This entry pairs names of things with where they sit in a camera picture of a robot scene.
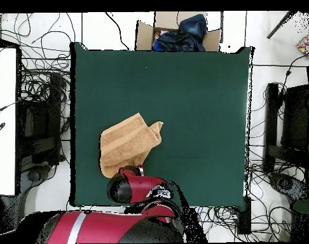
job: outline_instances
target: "green table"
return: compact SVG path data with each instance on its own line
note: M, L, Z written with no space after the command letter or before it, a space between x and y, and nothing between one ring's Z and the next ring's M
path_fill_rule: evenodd
M250 48L87 51L75 43L71 52L76 206L112 205L99 168L100 133L137 112L148 125L164 122L162 143L144 163L147 175L175 181L193 206L243 205Z

